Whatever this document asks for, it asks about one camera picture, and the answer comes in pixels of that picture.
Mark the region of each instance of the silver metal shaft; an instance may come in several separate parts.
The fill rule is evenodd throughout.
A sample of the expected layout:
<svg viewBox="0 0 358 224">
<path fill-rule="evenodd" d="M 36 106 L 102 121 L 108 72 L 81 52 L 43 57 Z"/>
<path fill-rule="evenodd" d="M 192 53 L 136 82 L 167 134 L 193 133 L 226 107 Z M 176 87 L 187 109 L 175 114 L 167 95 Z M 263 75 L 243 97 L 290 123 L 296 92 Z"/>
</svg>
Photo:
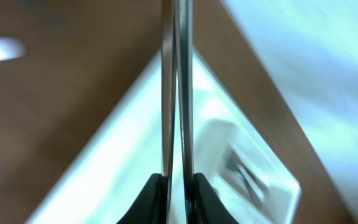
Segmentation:
<svg viewBox="0 0 358 224">
<path fill-rule="evenodd" d="M 177 80 L 176 37 L 173 7 L 174 0 L 162 1 L 162 175 L 167 178 L 167 217 L 165 223 L 168 223 L 169 221 L 171 202 Z"/>
<path fill-rule="evenodd" d="M 185 184 L 186 213 L 193 194 L 193 1 L 175 0 L 175 28 L 178 59 L 180 134 Z"/>
</svg>

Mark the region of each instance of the brown surface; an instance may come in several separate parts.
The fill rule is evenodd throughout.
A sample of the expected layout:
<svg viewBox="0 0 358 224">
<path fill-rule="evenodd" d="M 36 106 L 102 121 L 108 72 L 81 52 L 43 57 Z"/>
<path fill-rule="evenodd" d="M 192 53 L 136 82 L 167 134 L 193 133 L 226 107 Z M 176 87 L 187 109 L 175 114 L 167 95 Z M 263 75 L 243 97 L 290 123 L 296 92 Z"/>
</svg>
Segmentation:
<svg viewBox="0 0 358 224">
<path fill-rule="evenodd" d="M 0 62 L 0 223 L 22 223 L 114 108 L 160 44 L 158 1 L 49 1 L 60 30 L 0 0 L 0 34 L 24 58 Z M 195 42 L 301 182 L 297 223 L 349 214 L 282 97 L 220 5 L 195 1 Z"/>
</svg>

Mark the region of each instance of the metal rod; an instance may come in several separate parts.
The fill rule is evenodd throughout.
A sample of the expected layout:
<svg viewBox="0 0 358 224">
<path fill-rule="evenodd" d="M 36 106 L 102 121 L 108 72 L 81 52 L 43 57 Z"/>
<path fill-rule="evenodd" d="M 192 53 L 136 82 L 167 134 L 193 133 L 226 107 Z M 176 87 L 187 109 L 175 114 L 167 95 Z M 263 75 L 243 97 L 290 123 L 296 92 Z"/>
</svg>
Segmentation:
<svg viewBox="0 0 358 224">
<path fill-rule="evenodd" d="M 175 97 L 176 97 L 176 46 L 175 22 L 173 15 L 173 1 L 162 1 L 162 175 L 166 177 L 165 190 L 167 193 L 166 220 L 169 221 L 172 163 L 173 163 L 173 137 L 175 127 Z"/>
<path fill-rule="evenodd" d="M 186 214 L 194 210 L 193 186 L 193 2 L 175 0 L 180 134 Z"/>
</svg>

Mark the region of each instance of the scissors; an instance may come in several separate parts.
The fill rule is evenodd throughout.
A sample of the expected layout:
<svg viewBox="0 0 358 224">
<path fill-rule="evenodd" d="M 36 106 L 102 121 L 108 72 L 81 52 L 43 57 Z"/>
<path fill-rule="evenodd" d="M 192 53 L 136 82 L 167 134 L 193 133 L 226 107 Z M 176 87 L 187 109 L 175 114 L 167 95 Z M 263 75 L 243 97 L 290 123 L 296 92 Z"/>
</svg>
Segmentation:
<svg viewBox="0 0 358 224">
<path fill-rule="evenodd" d="M 187 224 L 237 223 L 202 173 L 193 170 L 193 3 L 162 0 L 162 173 L 152 174 L 119 224 L 169 221 L 176 77 Z"/>
</svg>

